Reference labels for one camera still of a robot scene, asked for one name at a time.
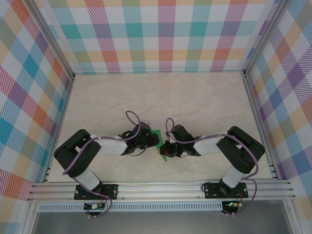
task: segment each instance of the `gray floor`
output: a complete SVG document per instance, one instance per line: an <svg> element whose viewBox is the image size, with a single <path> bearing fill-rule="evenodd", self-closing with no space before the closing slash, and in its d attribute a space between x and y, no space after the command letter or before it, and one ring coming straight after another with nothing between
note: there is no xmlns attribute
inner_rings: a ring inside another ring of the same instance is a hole
<svg viewBox="0 0 312 234"><path fill-rule="evenodd" d="M126 110L160 129L172 117L193 136L213 135L238 126L260 141L239 72L145 73L77 76L58 145L79 129L99 136L116 136L133 125ZM267 160L259 161L257 178L271 177ZM101 180L220 179L230 163L222 153L169 158L155 147L137 157L98 155L90 167ZM70 181L56 160L49 181Z"/></svg>
<svg viewBox="0 0 312 234"><path fill-rule="evenodd" d="M242 214L221 212L40 213L33 234L291 234L282 201L255 201Z"/></svg>

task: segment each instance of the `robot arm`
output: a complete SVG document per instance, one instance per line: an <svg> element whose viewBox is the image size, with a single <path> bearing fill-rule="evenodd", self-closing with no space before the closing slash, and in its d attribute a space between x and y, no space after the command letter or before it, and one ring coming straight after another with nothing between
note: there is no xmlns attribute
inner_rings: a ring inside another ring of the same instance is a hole
<svg viewBox="0 0 312 234"><path fill-rule="evenodd" d="M132 131L127 131L116 137L110 137L110 139L100 138L89 143L68 171L68 176L78 181L88 190L101 191L101 181L89 168L91 161L96 155L130 155L137 148L144 150L159 143L158 135L153 134L150 126L144 122L141 122L139 133L133 139L122 140L134 136L138 128L139 125L137 124ZM95 137L97 136L89 134L85 129L77 131L57 148L54 153L55 159L66 170L84 144Z"/></svg>
<svg viewBox="0 0 312 234"><path fill-rule="evenodd" d="M171 141L167 140L160 147L161 155L168 157L201 156L206 153L220 151L225 155L232 165L219 182L220 191L224 195L229 194L231 189L235 188L245 174L249 174L255 166L254 160L246 149L229 136L234 136L241 141L252 152L257 161L265 153L264 147L258 141L236 126L230 128L226 133L208 137L204 140L201 140L201 138L205 136L192 137L180 124L171 129L171 134L177 141L193 142L182 144L172 139Z"/></svg>

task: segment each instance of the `green object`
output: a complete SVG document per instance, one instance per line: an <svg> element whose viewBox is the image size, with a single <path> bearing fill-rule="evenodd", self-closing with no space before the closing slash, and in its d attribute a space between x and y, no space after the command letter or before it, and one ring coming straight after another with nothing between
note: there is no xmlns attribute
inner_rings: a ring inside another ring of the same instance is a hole
<svg viewBox="0 0 312 234"><path fill-rule="evenodd" d="M159 143L156 145L156 148L159 151L160 147L163 145L162 137L161 137L161 131L159 129L157 129L157 130L151 129L151 132L158 135ZM165 160L165 162L167 162L167 157L165 155L162 155L162 158Z"/></svg>

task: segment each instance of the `plaid backdrop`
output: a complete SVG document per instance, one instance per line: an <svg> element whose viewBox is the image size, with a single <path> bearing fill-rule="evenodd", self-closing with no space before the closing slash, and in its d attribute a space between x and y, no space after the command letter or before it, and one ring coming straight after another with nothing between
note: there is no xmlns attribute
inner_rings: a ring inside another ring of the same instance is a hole
<svg viewBox="0 0 312 234"><path fill-rule="evenodd" d="M73 69L84 73L241 70L273 1L49 0L47 14L36 0Z"/></svg>
<svg viewBox="0 0 312 234"><path fill-rule="evenodd" d="M0 234L16 233L23 221L69 83L22 0L0 0Z"/></svg>
<svg viewBox="0 0 312 234"><path fill-rule="evenodd" d="M249 77L283 179L312 233L312 0L293 0Z"/></svg>

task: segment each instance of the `marble surface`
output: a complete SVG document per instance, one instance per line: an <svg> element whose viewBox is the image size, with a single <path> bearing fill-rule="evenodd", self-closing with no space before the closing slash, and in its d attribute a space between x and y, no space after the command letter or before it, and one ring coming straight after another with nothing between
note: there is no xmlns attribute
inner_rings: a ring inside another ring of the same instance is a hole
<svg viewBox="0 0 312 234"><path fill-rule="evenodd" d="M116 136L133 125L126 110L136 112L165 139L172 117L193 136L213 135L238 126L260 141L247 94L238 72L78 75L58 145L84 128L98 136ZM271 177L267 159L256 178ZM101 180L220 179L230 163L222 153L168 158L155 147L140 156L97 155L90 168ZM54 160L49 181L71 181Z"/></svg>

